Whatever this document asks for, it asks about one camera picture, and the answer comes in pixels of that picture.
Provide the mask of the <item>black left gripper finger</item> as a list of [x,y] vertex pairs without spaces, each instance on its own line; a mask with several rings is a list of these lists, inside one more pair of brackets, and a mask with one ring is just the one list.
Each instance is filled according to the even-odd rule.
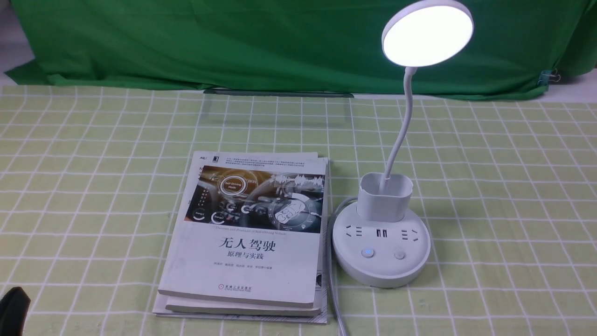
[[23,335],[31,299],[22,287],[11,288],[0,301],[0,335]]

